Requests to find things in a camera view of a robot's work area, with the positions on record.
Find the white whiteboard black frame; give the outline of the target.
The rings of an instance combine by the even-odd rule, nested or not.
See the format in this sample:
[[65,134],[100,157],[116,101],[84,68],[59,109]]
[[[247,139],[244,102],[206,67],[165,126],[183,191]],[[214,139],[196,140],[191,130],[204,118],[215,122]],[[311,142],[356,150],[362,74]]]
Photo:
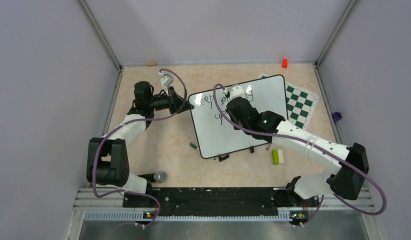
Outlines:
[[[286,82],[283,75],[273,75],[239,83],[246,98],[258,112],[272,111],[288,117]],[[204,159],[265,145],[265,140],[254,139],[242,130],[235,130],[224,118],[228,103],[221,87],[193,93],[188,97],[194,106],[191,117],[200,150]]]

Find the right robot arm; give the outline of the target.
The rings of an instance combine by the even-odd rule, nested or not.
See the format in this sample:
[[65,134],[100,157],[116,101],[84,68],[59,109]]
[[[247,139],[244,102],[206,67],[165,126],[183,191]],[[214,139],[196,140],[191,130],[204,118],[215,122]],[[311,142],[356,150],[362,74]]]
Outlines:
[[358,198],[369,172],[366,149],[361,144],[347,146],[325,140],[275,112],[258,112],[240,96],[228,102],[226,112],[234,129],[256,140],[297,151],[327,169],[311,176],[297,176],[288,183],[286,198],[291,205],[300,206],[317,195],[335,194],[351,201]]

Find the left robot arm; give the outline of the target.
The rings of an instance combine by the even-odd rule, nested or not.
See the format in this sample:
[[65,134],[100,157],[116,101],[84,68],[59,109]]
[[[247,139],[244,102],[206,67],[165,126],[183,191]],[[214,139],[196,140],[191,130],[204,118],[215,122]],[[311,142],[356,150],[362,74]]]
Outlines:
[[181,97],[171,86],[154,94],[154,87],[147,81],[134,85],[134,100],[124,120],[102,137],[93,137],[88,143],[87,181],[93,185],[110,186],[134,192],[134,199],[142,207],[154,200],[154,193],[147,189],[145,176],[130,171],[128,147],[153,121],[154,113],[169,110],[173,116],[194,109],[186,97]]

